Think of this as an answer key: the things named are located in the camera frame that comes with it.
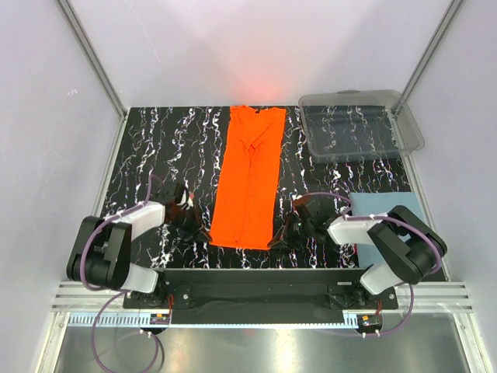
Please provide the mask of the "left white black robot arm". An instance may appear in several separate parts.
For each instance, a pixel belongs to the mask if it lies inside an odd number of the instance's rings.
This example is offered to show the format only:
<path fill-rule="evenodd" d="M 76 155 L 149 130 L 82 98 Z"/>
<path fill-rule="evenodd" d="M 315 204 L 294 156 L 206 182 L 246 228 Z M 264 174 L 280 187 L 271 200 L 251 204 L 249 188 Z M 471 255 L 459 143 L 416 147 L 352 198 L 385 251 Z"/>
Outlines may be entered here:
<path fill-rule="evenodd" d="M 171 305 L 174 295 L 165 276 L 131 262 L 132 242 L 162 225 L 171 225 L 187 243 L 212 241 L 193 194 L 182 183 L 163 182 L 121 213 L 84 218 L 68 259 L 67 277 L 90 291 L 125 291 L 143 307 Z"/>

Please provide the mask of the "orange t shirt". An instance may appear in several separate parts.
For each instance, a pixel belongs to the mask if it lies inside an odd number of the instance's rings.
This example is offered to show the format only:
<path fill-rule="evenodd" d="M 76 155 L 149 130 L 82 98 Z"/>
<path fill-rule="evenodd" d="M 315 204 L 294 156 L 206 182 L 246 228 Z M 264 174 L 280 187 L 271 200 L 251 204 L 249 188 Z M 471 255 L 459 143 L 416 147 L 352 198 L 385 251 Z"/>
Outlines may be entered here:
<path fill-rule="evenodd" d="M 210 235 L 214 246 L 267 250 L 287 112 L 230 108 Z"/>

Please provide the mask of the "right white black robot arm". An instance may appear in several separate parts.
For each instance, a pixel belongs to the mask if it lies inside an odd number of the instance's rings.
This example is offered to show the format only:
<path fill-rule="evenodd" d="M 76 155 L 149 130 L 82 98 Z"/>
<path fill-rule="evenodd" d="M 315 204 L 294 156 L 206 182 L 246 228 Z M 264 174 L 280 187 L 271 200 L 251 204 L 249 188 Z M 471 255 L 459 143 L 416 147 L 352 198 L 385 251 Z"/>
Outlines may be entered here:
<path fill-rule="evenodd" d="M 383 214 L 353 216 L 332 211 L 333 193 L 297 197 L 283 226 L 269 241 L 271 250 L 300 249 L 308 239 L 336 246 L 374 246 L 382 262 L 370 265 L 357 281 L 328 289 L 334 309 L 374 307 L 381 294 L 400 284 L 415 285 L 437 272 L 447 253 L 446 243 L 404 205 Z"/>

